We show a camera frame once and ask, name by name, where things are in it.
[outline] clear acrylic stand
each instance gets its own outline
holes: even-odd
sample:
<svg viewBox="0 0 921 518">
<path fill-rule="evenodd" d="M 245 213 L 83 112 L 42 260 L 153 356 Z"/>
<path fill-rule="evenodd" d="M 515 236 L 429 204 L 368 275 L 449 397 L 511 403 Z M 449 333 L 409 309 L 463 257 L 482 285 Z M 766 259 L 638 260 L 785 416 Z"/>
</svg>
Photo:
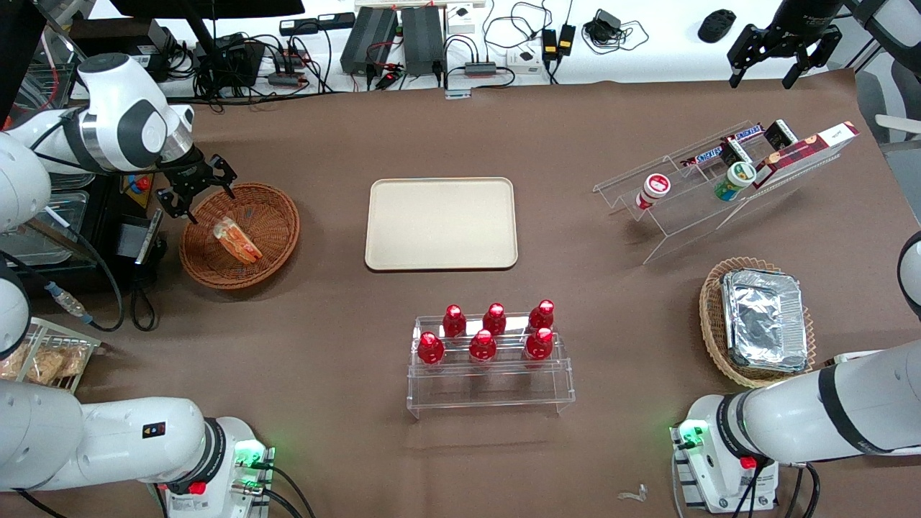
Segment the clear acrylic stand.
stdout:
<svg viewBox="0 0 921 518">
<path fill-rule="evenodd" d="M 442 316 L 415 319 L 409 358 L 409 389 L 406 408 L 419 419 L 429 408 L 473 406 L 555 405 L 556 412 L 576 401 L 573 372 L 563 338 L 554 326 L 554 351 L 550 358 L 521 358 L 528 335 L 527 313 L 506 313 L 506 333 L 496 336 L 498 345 L 493 361 L 470 363 L 468 347 L 480 319 L 471 317 L 465 336 L 446 338 Z M 419 337 L 430 331 L 445 344 L 445 356 L 438 365 L 427 365 L 416 356 Z"/>
<path fill-rule="evenodd" d="M 721 229 L 730 220 L 743 218 L 759 208 L 780 202 L 802 186 L 800 178 L 805 173 L 840 156 L 834 154 L 827 159 L 804 164 L 799 168 L 796 165 L 791 166 L 784 169 L 783 176 L 761 189 L 749 187 L 739 193 L 736 199 L 725 202 L 716 197 L 714 187 L 726 175 L 728 166 L 719 158 L 707 160 L 699 165 L 688 164 L 687 160 L 719 147 L 727 135 L 736 135 L 753 126 L 754 124 L 749 121 L 736 124 L 621 176 L 595 185 L 592 192 L 601 194 L 614 212 L 626 209 L 637 224 L 652 228 L 653 233 L 658 236 L 657 245 L 643 261 L 644 265 Z M 757 164 L 775 151 L 764 137 L 764 133 L 741 144 L 752 158 L 753 164 Z M 636 206 L 636 195 L 646 177 L 654 173 L 667 176 L 671 182 L 671 189 L 651 208 L 641 210 Z"/>
</svg>

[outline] wrapped sandwich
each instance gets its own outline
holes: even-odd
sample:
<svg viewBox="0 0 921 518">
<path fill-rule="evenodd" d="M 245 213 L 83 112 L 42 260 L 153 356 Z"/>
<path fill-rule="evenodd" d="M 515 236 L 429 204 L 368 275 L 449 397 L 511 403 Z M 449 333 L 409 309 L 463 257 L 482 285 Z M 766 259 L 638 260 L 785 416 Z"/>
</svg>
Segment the wrapped sandwich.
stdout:
<svg viewBox="0 0 921 518">
<path fill-rule="evenodd" d="M 215 225 L 215 237 L 231 255 L 245 265 L 251 265 L 262 257 L 262 252 L 243 233 L 236 221 L 226 216 Z"/>
</svg>

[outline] wire basket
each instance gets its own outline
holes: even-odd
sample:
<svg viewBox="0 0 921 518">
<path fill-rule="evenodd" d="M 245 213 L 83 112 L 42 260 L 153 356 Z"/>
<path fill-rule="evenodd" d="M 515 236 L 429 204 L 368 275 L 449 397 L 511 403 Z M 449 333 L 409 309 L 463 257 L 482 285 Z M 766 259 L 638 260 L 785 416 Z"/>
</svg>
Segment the wire basket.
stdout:
<svg viewBox="0 0 921 518">
<path fill-rule="evenodd" d="M 236 198 L 223 191 L 211 194 L 195 208 L 198 224 L 182 231 L 182 267 L 199 283 L 216 289 L 247 288 L 264 281 L 287 261 L 300 235 L 300 217 L 294 200 L 264 183 L 233 187 Z M 244 265 L 224 249 L 213 233 L 224 216 L 233 219 L 262 252 L 262 258 Z"/>
<path fill-rule="evenodd" d="M 803 323 L 806 327 L 806 343 L 808 346 L 809 364 L 803 372 L 779 372 L 740 367 L 729 358 L 729 348 L 726 342 L 726 320 L 723 312 L 723 290 L 720 279 L 724 275 L 742 268 L 755 268 L 771 272 L 783 273 L 780 268 L 753 257 L 733 257 L 714 266 L 710 275 L 706 276 L 704 286 L 700 290 L 700 328 L 704 332 L 706 352 L 713 358 L 717 367 L 733 382 L 740 385 L 758 388 L 812 371 L 815 365 L 815 334 L 812 332 L 812 318 L 809 310 L 803 307 Z"/>
</svg>

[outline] white desk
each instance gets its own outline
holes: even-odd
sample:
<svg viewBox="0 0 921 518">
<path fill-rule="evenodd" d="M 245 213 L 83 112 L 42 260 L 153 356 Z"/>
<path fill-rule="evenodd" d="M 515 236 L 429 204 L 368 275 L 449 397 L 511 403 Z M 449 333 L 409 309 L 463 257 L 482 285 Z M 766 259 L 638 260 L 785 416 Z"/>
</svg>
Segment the white desk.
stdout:
<svg viewBox="0 0 921 518">
<path fill-rule="evenodd" d="M 474 9 L 477 32 L 469 34 L 478 42 L 481 58 L 485 56 L 485 45 L 481 27 L 484 17 L 488 12 L 487 7 Z M 514 0 L 495 0 L 495 9 L 492 18 L 507 16 Z M 576 41 L 573 45 L 572 55 L 565 58 L 560 66 L 556 79 L 563 84 L 594 83 L 598 81 L 617 81 L 623 83 L 662 82 L 662 81 L 708 81 L 729 80 L 729 63 L 726 53 L 729 46 L 736 40 L 741 29 L 748 23 L 758 27 L 766 26 L 774 16 L 779 0 L 765 0 L 752 2 L 749 0 L 644 0 L 639 2 L 615 2 L 613 0 L 574 0 L 570 24 L 577 27 Z M 284 18 L 242 18 L 219 19 L 216 23 L 219 36 L 234 32 L 245 32 L 251 36 L 258 34 L 273 34 L 278 36 L 278 22 L 286 18 L 308 18 L 321 14 L 337 13 L 354 9 L 352 0 L 311 0 L 305 1 L 307 12 L 298 17 Z M 554 13 L 553 29 L 560 29 L 565 19 L 568 0 L 545 0 L 545 6 Z M 582 24 L 591 20 L 598 8 L 604 8 L 622 21 L 638 20 L 643 24 L 649 34 L 649 41 L 631 52 L 618 51 L 615 53 L 598 56 L 594 54 L 581 38 Z M 697 39 L 697 29 L 701 21 L 714 10 L 729 8 L 736 13 L 738 18 L 729 34 L 717 43 L 704 43 Z M 521 8 L 516 15 L 525 17 L 534 28 L 542 25 L 540 11 Z M 118 18 L 121 15 L 111 5 L 109 0 L 98 0 L 93 8 L 91 18 Z M 161 26 L 168 28 L 177 39 L 195 42 L 188 23 L 184 19 L 161 19 Z M 330 72 L 329 85 L 340 91 L 352 91 L 352 78 L 342 72 L 339 66 L 341 50 L 348 39 L 349 30 L 331 30 L 332 39 L 332 71 Z M 490 40 L 513 44 L 521 40 L 517 31 L 511 28 L 506 21 L 496 22 L 490 29 Z M 641 38 L 642 34 L 635 32 L 631 38 Z M 321 63 L 323 72 L 326 69 L 328 55 L 326 39 L 322 33 L 309 36 L 300 36 L 310 50 L 314 60 Z M 467 47 L 461 44 L 452 44 L 449 50 L 448 70 L 454 66 L 463 65 L 469 59 Z M 505 50 L 491 48 L 490 59 L 497 65 L 505 64 Z M 388 61 L 395 63 L 402 60 L 402 49 L 391 53 Z M 783 77 L 793 65 L 792 58 L 771 59 L 754 66 L 746 75 L 746 79 L 765 79 Z M 274 71 L 268 59 L 263 62 L 265 74 Z M 365 89 L 363 77 L 357 77 L 361 90 Z M 495 79 L 470 80 L 460 71 L 451 75 L 452 88 L 467 88 L 490 82 L 501 84 L 507 77 L 499 76 Z M 519 76 L 515 85 L 547 84 L 549 78 L 546 73 L 539 76 Z M 410 77 L 404 88 L 433 88 L 436 80 L 433 76 L 423 76 L 418 79 Z M 171 97 L 191 96 L 191 80 L 176 81 L 162 86 L 167 95 Z M 256 88 L 263 92 L 277 91 L 285 93 L 290 91 L 285 88 L 274 89 L 267 84 L 265 79 L 259 79 Z M 316 91 L 316 81 L 311 81 L 311 86 L 304 90 Z"/>
</svg>

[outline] aluminum foil container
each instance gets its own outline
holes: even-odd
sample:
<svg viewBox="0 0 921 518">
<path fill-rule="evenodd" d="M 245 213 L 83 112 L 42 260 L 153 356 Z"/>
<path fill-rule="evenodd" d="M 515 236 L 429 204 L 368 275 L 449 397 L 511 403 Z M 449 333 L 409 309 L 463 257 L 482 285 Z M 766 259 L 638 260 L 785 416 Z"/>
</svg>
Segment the aluminum foil container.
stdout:
<svg viewBox="0 0 921 518">
<path fill-rule="evenodd" d="M 723 276 L 729 357 L 736 365 L 800 372 L 809 365 L 802 294 L 792 276 L 755 269 Z"/>
</svg>

